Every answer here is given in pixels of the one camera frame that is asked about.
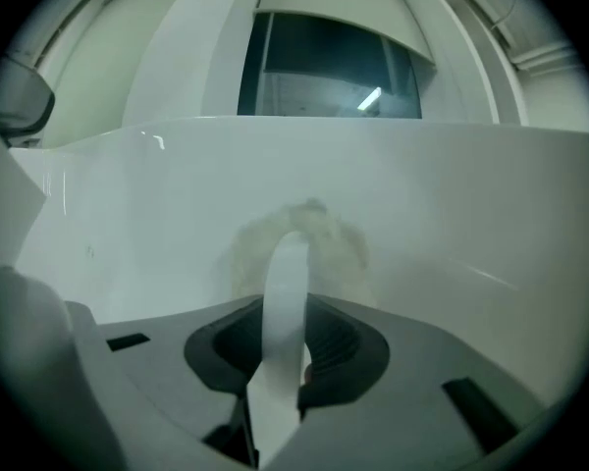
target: dark window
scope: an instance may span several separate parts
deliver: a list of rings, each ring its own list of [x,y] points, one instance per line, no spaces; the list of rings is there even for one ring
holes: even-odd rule
[[[421,107],[400,45],[336,21],[258,14],[238,113],[419,119]]]

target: black rubber insert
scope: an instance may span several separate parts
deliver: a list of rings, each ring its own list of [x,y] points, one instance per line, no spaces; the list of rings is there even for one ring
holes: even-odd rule
[[[140,345],[146,341],[150,341],[150,338],[145,334],[132,334],[124,337],[117,337],[116,339],[108,339],[107,344],[109,345],[109,348],[115,352],[117,350],[133,347],[134,345]]]
[[[262,361],[262,302],[258,298],[187,339],[186,362],[209,389],[244,396]]]
[[[446,382],[443,390],[486,453],[517,434],[507,416],[471,379]]]
[[[307,299],[305,343],[312,371],[298,393],[301,416],[307,408],[355,401],[389,364],[389,346],[377,330],[313,295]]]

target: curved white wall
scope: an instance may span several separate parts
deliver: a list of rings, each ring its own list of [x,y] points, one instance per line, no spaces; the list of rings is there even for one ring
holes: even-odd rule
[[[519,73],[529,125],[589,132],[589,74],[583,68],[532,77]]]
[[[500,124],[528,125],[523,92],[517,73],[493,33],[465,0],[447,0],[466,29],[493,89]]]
[[[122,125],[142,54],[174,1],[112,0],[102,8],[59,77],[56,104],[43,132],[44,147]]]
[[[199,116],[203,106],[207,113],[234,115],[256,3],[177,0],[141,59],[123,126]]]
[[[423,33],[403,0],[261,0],[258,11],[320,16],[364,27],[432,61]]]
[[[405,0],[428,41],[436,70],[413,61],[423,119],[496,124],[493,89],[478,51],[446,0]]]
[[[509,60],[532,74],[579,65],[559,22],[541,0],[473,0],[504,37]]]

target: white plastic surface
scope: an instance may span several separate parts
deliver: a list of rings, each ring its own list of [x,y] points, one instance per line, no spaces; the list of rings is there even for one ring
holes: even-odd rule
[[[13,266],[45,197],[0,138],[0,267]]]
[[[361,231],[381,309],[452,332],[546,402],[589,353],[588,133],[232,117],[12,152],[47,195],[16,268],[99,322],[229,300],[240,230],[316,197]],[[336,296],[362,301],[350,279]]]

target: ceiling light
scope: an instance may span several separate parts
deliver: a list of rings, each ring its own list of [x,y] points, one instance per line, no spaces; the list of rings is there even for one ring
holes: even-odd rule
[[[373,92],[371,92],[368,96],[366,96],[366,99],[360,103],[360,105],[357,107],[357,109],[358,110],[366,110],[369,106],[371,106],[371,103],[373,103],[373,101],[375,101],[381,95],[382,95],[382,88],[376,87]]]

